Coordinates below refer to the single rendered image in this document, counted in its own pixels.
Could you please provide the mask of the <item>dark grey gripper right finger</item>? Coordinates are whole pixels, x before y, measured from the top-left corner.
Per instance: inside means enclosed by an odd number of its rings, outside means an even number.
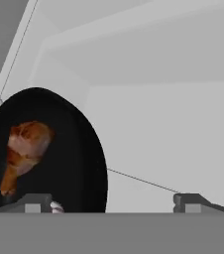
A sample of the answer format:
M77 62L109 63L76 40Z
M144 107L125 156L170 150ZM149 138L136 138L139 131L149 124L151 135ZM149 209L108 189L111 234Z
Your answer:
M199 193L176 193L174 213L224 213L224 206L212 203Z

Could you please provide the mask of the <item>black bowl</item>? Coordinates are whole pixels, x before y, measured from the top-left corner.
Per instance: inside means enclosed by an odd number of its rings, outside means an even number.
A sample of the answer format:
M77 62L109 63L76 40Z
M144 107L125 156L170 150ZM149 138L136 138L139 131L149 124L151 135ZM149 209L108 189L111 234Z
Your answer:
M27 193L46 193L66 212L105 211L108 177L99 138L81 111L45 88L24 89L0 106L0 184L10 128L34 120L51 127L55 135L41 161L17 179L16 193L0 193L0 207Z

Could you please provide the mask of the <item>white garlic bulb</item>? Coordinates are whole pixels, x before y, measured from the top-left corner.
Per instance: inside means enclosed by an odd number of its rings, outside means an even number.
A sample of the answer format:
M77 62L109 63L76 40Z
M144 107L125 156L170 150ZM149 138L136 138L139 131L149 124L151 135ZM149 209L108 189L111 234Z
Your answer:
M52 213L64 213L63 207L56 201L51 202Z

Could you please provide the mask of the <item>brown chicken drumstick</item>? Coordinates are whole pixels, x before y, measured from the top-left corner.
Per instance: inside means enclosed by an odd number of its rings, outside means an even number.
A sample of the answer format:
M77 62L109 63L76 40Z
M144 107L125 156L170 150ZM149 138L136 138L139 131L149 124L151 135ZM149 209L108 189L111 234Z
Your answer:
M7 143L6 170L0 192L13 195L17 179L37 165L55 136L55 131L40 121L28 121L12 126Z

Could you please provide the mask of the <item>white fridge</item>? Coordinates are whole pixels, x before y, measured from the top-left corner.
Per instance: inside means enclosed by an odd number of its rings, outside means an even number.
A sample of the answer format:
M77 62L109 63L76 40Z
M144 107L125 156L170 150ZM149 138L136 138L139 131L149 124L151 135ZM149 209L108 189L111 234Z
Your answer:
M224 0L135 0L73 25L31 0L0 96L39 86L75 105L105 154L111 212L169 212L177 192L224 206Z

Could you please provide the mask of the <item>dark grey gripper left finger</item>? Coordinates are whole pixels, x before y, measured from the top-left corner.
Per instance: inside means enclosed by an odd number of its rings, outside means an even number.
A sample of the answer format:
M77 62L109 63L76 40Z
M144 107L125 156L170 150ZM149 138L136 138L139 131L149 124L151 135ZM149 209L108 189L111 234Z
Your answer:
M26 193L22 197L5 196L0 205L2 213L49 213L52 195L50 193Z

